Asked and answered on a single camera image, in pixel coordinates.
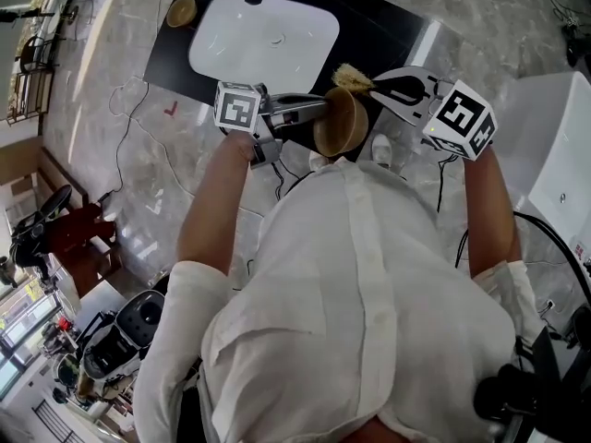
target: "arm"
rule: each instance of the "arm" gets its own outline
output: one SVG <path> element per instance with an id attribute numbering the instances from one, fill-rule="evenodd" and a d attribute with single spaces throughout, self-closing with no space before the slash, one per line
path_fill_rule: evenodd
<path id="1" fill-rule="evenodd" d="M 215 151 L 176 246 L 179 261 L 195 261 L 228 274 L 236 219 L 254 139 L 232 131 Z"/>
<path id="2" fill-rule="evenodd" d="M 173 443 L 185 378 L 205 331 L 227 303 L 226 277 L 252 156 L 252 138 L 232 132 L 214 152 L 178 238 L 163 314 L 139 369 L 134 413 L 143 443 Z"/>
<path id="3" fill-rule="evenodd" d="M 521 246 L 513 207 L 492 148 L 486 147 L 476 161 L 464 161 L 464 172 L 470 275 L 475 277 L 502 261 L 520 260 Z"/>

